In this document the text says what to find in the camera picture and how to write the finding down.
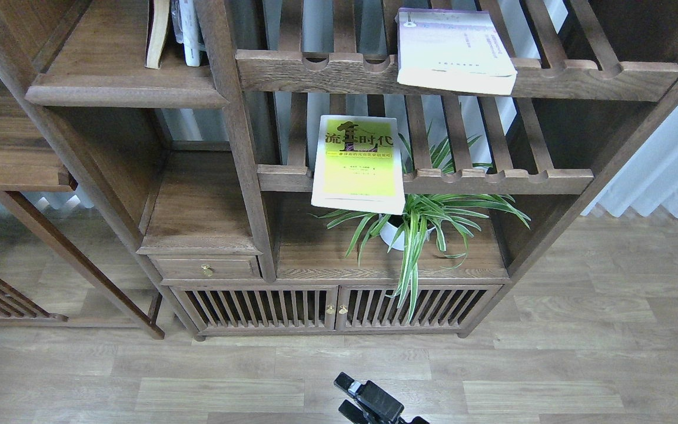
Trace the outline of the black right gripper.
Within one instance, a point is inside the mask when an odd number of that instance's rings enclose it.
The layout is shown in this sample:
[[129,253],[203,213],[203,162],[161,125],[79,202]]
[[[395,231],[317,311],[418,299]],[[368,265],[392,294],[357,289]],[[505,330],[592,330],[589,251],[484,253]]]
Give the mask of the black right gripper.
[[430,424],[421,416],[403,419],[403,404],[370,380],[360,383],[341,372],[334,379],[334,386],[354,400],[354,403],[344,400],[338,408],[339,413],[352,423]]

